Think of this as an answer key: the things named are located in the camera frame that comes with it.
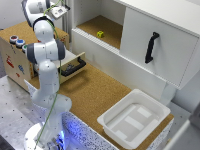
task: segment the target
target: plastic container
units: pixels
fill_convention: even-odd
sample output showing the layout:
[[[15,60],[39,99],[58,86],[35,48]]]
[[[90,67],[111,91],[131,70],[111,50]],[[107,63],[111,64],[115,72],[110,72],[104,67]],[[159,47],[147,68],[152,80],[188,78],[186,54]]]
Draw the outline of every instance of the plastic container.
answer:
[[[122,147],[136,149],[169,113],[169,108],[136,89],[97,120]]]

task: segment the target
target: shelf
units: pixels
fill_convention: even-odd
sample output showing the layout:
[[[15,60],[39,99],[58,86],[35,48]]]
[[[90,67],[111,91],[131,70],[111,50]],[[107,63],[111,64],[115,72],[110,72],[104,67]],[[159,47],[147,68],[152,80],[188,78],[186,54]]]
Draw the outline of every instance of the shelf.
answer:
[[[118,23],[115,23],[103,16],[98,16],[81,25],[78,25],[77,28],[93,35],[94,37],[97,37],[98,31],[103,31],[104,37],[99,39],[117,49],[120,49],[123,26]]]

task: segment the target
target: brown work surface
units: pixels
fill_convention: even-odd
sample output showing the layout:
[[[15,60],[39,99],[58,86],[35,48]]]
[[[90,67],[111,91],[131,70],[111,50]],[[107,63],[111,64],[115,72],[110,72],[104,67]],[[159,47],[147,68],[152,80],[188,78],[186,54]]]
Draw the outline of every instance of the brown work surface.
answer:
[[[56,27],[56,31],[58,33],[59,39],[66,36],[66,32]],[[8,43],[10,42],[10,37],[12,35],[17,35],[19,39],[25,39],[26,44],[37,43],[38,40],[33,32],[33,28],[31,28],[27,22],[22,22],[20,24],[14,25],[12,27],[6,28],[0,31],[0,37],[6,40]]]
[[[29,82],[34,87],[39,88],[37,77]],[[131,89],[90,64],[87,64],[85,70],[81,73],[64,82],[59,91],[60,94],[72,99],[72,109],[70,110],[72,113],[120,150],[123,148],[105,134],[102,126],[97,122],[97,118],[129,92],[131,92]],[[169,115],[137,150],[145,150],[172,119],[173,115]]]
[[[97,37],[98,31],[104,32],[104,37],[100,40],[120,49],[123,26],[115,23],[103,16],[98,16],[77,26],[81,30]]]

